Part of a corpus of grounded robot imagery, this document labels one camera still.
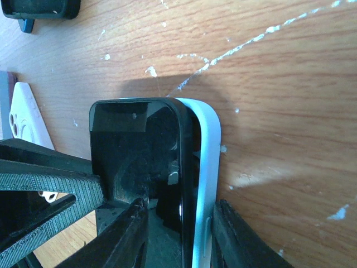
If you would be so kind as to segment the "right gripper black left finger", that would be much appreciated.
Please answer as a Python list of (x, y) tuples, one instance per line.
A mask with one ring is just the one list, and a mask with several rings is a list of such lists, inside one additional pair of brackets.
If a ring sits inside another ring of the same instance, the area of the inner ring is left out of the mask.
[[(1, 266), (38, 267), (34, 250), (106, 205), (91, 162), (34, 143), (1, 141)], [(138, 198), (61, 267), (144, 267), (148, 209)]]

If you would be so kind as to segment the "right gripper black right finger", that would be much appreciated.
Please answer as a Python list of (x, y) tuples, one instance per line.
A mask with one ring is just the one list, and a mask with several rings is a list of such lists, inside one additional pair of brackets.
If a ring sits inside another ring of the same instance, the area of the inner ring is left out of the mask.
[(270, 248), (226, 201), (215, 203), (212, 229), (212, 267), (292, 267)]

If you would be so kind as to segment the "light blue phone case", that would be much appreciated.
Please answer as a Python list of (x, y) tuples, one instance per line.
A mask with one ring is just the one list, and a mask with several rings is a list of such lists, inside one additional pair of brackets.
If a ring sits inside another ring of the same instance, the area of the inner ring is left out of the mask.
[(218, 184), (220, 122), (208, 104), (190, 98), (176, 99), (192, 116), (196, 213), (191, 267), (208, 267), (211, 254), (209, 227)]

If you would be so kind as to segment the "pink phone case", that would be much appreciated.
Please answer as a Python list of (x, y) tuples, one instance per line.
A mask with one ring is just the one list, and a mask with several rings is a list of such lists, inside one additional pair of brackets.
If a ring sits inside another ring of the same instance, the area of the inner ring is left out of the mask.
[(15, 84), (9, 112), (9, 125), (14, 138), (54, 149), (35, 97), (27, 83)]

